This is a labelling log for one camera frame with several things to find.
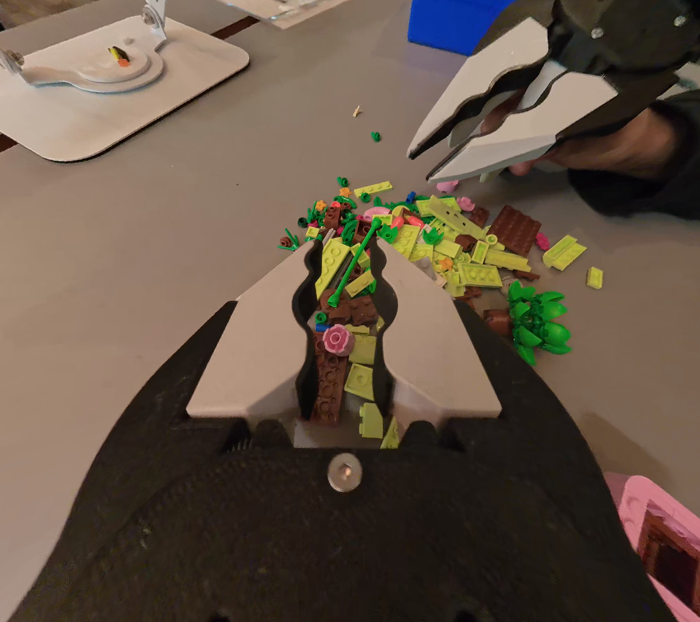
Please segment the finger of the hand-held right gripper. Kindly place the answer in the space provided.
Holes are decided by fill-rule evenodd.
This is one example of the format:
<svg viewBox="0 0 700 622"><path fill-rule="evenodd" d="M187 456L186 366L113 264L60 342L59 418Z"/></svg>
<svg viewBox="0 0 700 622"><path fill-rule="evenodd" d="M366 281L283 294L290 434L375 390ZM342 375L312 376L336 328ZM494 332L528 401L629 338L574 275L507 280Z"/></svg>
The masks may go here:
<svg viewBox="0 0 700 622"><path fill-rule="evenodd" d="M461 180L535 160L565 129L617 97L599 75L567 71L555 77L539 102L508 115L488 134L469 137L426 176L430 183Z"/></svg>
<svg viewBox="0 0 700 622"><path fill-rule="evenodd" d="M416 159L458 124L479 117L491 98L527 86L548 52L547 28L528 17L468 57L418 128L407 157Z"/></svg>

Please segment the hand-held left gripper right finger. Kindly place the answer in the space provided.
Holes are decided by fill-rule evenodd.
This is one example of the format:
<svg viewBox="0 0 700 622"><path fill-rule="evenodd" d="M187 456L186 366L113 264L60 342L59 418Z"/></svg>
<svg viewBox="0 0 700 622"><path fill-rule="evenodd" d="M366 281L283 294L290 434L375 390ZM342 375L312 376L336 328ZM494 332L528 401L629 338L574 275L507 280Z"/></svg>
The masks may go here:
<svg viewBox="0 0 700 622"><path fill-rule="evenodd" d="M374 305L384 325L374 399L399 434L426 421L497 418L502 406L450 295L383 239L374 241Z"/></svg>

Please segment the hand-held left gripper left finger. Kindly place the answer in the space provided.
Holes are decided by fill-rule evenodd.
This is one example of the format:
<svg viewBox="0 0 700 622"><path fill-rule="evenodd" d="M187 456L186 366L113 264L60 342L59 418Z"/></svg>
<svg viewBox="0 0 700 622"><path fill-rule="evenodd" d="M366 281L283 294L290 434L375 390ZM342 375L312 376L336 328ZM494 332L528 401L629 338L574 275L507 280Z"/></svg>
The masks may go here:
<svg viewBox="0 0 700 622"><path fill-rule="evenodd" d="M241 294L187 406L191 418L311 417L322 243L307 242Z"/></svg>

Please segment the pile of small toy bricks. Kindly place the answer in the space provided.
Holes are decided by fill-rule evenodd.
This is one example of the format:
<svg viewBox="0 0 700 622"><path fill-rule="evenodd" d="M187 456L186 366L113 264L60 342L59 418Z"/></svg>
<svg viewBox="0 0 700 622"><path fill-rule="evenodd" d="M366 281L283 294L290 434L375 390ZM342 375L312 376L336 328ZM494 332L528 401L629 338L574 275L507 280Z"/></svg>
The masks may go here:
<svg viewBox="0 0 700 622"><path fill-rule="evenodd" d="M529 257L524 258L507 250L489 234L486 225L489 212L474 207L468 200L457 201L448 196L438 197L461 213L486 234L485 240L470 235L458 235L428 212L429 197L419 196L415 204L400 202L390 204L390 216L375 216L383 225L376 231L353 269L342 291L337 308L328 305L340 279L351 263L359 244L365 238L371 221L359 214L346 214L355 207L347 198L348 189L342 189L336 203L326 207L315 203L319 211L310 214L309 222L321 214L326 215L323 226L312 224L307 239L323 239L323 258L320 276L315 283L317 303L309 319L315 332L321 332L326 350L347 356L348 366L343 392L342 408L346 394L352 397L352 425L359 429L362 439L383 439L382 448L398 444L398 424L389 413L384 413L374 399L374 359L377 335L384 321L374 305L377 282L374 279L374 241L383 239L411 263L424 271L452 298L459 311L473 308L474 299L485 289L499 289L507 301L507 291L513 281L533 286L538 293L547 291L536 286L538 275L532 270ZM399 230L390 228L391 216L401 214L406 224ZM506 309L498 306L493 309ZM339 417L342 423L342 408ZM297 420L294 426L293 445L311 449L341 444L349 435L344 427L342 436L329 437L335 427Z"/></svg>

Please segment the green leafy brick plant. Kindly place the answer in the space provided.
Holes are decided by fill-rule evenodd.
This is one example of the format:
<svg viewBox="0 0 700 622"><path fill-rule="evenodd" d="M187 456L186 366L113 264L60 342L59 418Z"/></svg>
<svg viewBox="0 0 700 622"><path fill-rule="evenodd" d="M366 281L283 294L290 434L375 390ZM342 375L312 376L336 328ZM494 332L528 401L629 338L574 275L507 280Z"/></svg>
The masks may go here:
<svg viewBox="0 0 700 622"><path fill-rule="evenodd" d="M560 322L568 312L562 293L538 293L533 286L515 280L506 297L506 309L487 309L482 320L497 335L509 339L524 362L534 367L538 352L552 355L571 352L571 332Z"/></svg>

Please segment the green toy stem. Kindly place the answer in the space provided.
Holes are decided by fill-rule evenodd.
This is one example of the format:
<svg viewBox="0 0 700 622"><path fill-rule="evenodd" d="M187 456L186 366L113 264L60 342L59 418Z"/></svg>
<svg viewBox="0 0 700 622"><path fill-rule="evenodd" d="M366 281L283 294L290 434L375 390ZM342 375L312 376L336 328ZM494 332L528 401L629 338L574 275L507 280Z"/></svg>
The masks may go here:
<svg viewBox="0 0 700 622"><path fill-rule="evenodd" d="M351 263L347 267L343 277L340 279L337 288L335 289L334 293L331 294L331 296L328 298L328 305L332 308L337 308L337 305L340 301L340 297L342 295L342 291L345 289L345 286L349 280L349 277L351 276L351 273L355 266L358 264L358 260L361 257L363 251L366 249L368 243L370 242L370 239L372 235L378 231L378 229L383 225L383 223L380 221L378 218L374 218L372 220L372 224L370 226L370 229L368 230L367 234L365 235L365 238L363 241L359 244L356 252L354 253L353 258L351 259Z"/></svg>

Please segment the pink toy brick pot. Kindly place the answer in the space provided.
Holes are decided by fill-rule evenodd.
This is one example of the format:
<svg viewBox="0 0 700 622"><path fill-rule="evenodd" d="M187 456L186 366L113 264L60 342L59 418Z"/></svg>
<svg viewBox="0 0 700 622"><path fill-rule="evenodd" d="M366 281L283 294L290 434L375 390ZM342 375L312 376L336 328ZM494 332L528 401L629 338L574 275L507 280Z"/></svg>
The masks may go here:
<svg viewBox="0 0 700 622"><path fill-rule="evenodd" d="M642 476L604 477L632 548L677 621L699 620L699 517Z"/></svg>

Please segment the person's right hand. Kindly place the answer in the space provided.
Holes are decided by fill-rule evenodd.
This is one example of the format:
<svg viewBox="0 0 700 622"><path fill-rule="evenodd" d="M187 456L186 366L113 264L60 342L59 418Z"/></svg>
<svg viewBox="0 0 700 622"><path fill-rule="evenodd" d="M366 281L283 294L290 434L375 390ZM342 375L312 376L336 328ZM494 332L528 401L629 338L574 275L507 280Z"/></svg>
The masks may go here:
<svg viewBox="0 0 700 622"><path fill-rule="evenodd" d="M551 162L571 170L661 180L679 145L680 133L674 124L656 111L646 109L612 134L562 141L543 156L514 164L509 170L515 176L524 176L536 165Z"/></svg>

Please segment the brown toy brick plate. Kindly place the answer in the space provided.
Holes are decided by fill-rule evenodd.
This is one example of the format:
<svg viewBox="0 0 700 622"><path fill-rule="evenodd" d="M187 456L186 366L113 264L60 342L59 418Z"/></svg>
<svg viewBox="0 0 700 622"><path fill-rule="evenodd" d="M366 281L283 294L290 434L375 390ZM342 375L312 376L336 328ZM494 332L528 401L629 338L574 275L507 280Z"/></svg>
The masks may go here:
<svg viewBox="0 0 700 622"><path fill-rule="evenodd" d="M321 332L314 332L313 335L318 373L318 395L314 402L310 421L318 425L335 427L339 423L342 410L348 358L327 351Z"/></svg>
<svg viewBox="0 0 700 622"><path fill-rule="evenodd" d="M489 227L489 234L514 253L527 258L540 232L541 222L506 204Z"/></svg>

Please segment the lime face print tile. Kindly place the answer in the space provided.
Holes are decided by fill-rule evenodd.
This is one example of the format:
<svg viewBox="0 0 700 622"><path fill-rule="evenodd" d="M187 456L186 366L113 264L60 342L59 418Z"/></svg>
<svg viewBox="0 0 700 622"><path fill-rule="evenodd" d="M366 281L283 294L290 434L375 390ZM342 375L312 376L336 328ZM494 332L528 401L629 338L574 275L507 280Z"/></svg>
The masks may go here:
<svg viewBox="0 0 700 622"><path fill-rule="evenodd" d="M454 208L445 204L443 199L432 195L428 200L427 209L430 214L450 227L458 235L470 235L477 240L486 239L486 234L482 228L465 218Z"/></svg>

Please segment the lime ridged toy brick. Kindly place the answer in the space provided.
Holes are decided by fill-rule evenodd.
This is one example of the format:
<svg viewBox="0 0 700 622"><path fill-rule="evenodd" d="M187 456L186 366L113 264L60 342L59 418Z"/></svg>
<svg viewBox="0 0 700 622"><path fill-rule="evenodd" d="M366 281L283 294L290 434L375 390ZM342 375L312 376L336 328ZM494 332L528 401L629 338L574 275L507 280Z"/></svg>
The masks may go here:
<svg viewBox="0 0 700 622"><path fill-rule="evenodd" d="M542 262L548 269L565 270L579 258L587 247L571 235L565 235L542 255Z"/></svg>

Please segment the white desk lamp stand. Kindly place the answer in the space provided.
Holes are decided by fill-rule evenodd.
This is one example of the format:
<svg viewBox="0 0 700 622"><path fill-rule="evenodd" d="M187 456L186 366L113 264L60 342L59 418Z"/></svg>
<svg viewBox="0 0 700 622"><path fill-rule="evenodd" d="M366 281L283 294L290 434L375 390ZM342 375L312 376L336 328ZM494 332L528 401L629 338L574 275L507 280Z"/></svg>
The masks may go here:
<svg viewBox="0 0 700 622"><path fill-rule="evenodd" d="M249 66L245 50L168 20L166 5L145 0L140 15L29 55L2 49L1 134L54 163L89 160Z"/></svg>

